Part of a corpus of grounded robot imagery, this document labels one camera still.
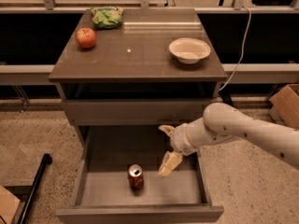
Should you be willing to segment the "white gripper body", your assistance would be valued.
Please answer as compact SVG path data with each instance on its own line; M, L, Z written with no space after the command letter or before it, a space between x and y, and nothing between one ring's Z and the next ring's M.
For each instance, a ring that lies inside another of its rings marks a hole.
M183 156L189 156L198 150L194 147L188 139L187 124L183 123L177 126L170 135L170 145L171 147Z

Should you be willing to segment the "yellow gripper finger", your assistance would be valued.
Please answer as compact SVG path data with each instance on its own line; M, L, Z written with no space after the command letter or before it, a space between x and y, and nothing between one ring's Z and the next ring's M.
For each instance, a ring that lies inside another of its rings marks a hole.
M159 130L164 132L168 137L171 137L175 128L171 125L160 125Z
M159 177L167 177L174 171L182 162L183 156L176 151L167 151L164 154L162 164L158 170Z

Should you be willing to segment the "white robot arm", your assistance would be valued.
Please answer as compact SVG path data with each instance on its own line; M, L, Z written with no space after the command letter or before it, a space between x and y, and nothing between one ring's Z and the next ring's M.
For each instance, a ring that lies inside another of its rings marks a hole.
M253 119L234 107L213 103L206 107L203 117L177 127L161 125L161 131L170 137L172 152L167 151L158 175L166 177L175 170L184 156L200 147L229 143L237 138L247 140L290 166L299 168L299 131Z

